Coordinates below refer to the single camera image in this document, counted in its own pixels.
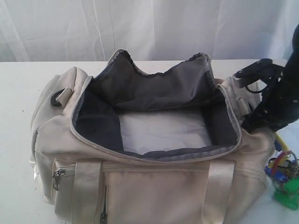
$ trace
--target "open bag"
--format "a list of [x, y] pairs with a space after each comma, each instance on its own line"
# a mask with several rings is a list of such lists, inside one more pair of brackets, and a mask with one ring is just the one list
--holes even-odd
[[240, 126], [259, 100], [214, 79], [205, 54], [146, 74], [118, 50], [97, 77], [71, 68], [45, 87], [35, 180], [73, 224], [235, 224], [266, 189], [274, 151], [270, 129]]

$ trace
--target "green plastic figure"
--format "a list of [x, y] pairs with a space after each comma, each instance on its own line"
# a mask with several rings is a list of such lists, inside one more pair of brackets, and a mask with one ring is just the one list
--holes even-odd
[[283, 190], [275, 191], [273, 198], [284, 206], [297, 210], [299, 207], [299, 179], [289, 180], [284, 184]]

